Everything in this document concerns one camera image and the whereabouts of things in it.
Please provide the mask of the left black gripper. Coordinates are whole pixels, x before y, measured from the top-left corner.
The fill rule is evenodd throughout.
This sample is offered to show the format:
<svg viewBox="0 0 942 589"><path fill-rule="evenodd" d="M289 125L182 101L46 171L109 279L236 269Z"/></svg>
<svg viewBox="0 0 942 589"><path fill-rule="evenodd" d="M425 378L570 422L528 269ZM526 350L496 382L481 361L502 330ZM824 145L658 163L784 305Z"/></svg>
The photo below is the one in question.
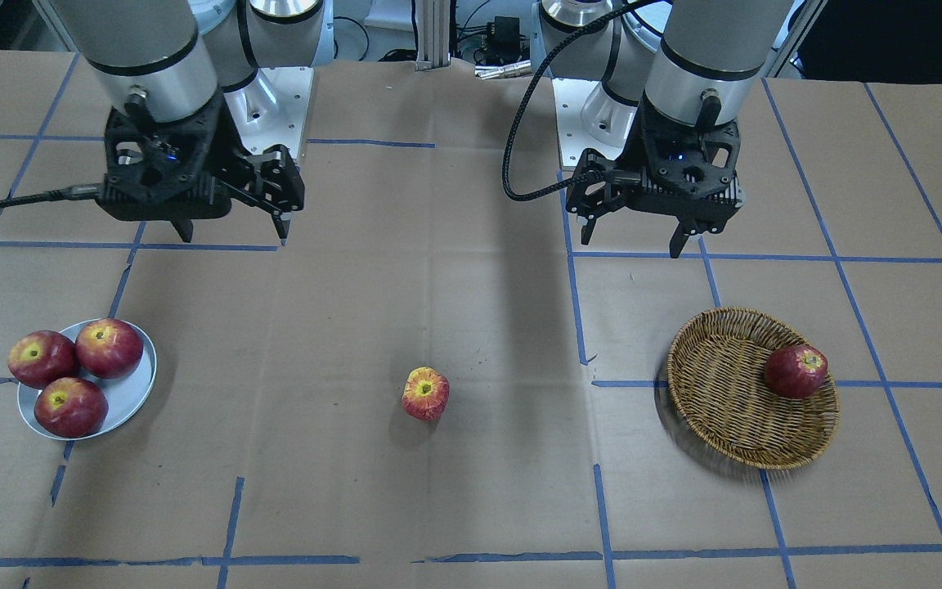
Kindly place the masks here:
<svg viewBox="0 0 942 589"><path fill-rule="evenodd" d="M599 218L628 208L678 220L669 242L669 255L677 259L691 240L722 232L740 211L738 126L733 120L719 124L719 98L699 98L697 106L683 124L643 98L616 160L583 150L573 175L586 180L566 191L566 211L581 225L581 245L590 244Z"/></svg>

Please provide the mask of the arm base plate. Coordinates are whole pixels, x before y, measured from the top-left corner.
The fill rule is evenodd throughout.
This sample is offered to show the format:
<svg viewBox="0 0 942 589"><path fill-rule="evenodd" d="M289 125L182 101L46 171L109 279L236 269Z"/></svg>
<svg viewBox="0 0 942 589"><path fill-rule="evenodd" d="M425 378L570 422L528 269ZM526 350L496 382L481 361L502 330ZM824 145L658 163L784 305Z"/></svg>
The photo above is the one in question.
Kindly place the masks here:
<svg viewBox="0 0 942 589"><path fill-rule="evenodd" d="M266 68L243 88L224 94L248 152L261 155L284 145L299 163L314 78L311 67Z"/></svg>
<svg viewBox="0 0 942 589"><path fill-rule="evenodd" d="M553 79L561 169L571 172L585 149L614 160L623 152L638 105L626 105L592 79Z"/></svg>

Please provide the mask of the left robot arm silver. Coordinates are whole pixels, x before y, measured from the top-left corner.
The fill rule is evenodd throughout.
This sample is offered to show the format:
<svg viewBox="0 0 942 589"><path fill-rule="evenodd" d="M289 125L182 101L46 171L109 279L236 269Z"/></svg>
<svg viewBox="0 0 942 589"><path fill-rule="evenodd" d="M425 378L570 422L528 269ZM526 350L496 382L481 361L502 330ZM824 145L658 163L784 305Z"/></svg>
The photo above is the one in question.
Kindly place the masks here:
<svg viewBox="0 0 942 589"><path fill-rule="evenodd" d="M621 209L676 220L669 253L718 234L745 198L737 118L789 1L539 1L533 64L549 61L561 165L587 182L566 211L587 245Z"/></svg>

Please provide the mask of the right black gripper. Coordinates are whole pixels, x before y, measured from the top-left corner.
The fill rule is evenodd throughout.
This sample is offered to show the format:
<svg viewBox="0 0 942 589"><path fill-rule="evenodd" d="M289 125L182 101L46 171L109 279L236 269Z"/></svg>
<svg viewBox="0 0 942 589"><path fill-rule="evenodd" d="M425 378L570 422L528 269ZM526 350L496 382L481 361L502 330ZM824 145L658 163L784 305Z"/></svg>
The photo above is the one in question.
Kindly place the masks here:
<svg viewBox="0 0 942 589"><path fill-rule="evenodd" d="M222 91L193 115L156 122L150 91L132 90L105 125L107 172L95 202L123 221L168 221L182 243L193 219L216 219L233 201L269 214L278 238L290 235L306 187L286 145L248 155Z"/></svg>

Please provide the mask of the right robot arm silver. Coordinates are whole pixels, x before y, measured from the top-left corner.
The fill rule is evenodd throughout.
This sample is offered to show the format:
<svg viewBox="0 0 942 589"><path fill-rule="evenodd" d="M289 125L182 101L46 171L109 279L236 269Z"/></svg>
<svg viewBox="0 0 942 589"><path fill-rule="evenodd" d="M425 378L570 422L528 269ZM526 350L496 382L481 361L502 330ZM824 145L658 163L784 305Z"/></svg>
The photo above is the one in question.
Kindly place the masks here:
<svg viewBox="0 0 942 589"><path fill-rule="evenodd" d="M110 100L97 184L49 191L126 223L194 223L236 202L288 238L304 209L303 116L270 70L329 62L329 1L53 1Z"/></svg>

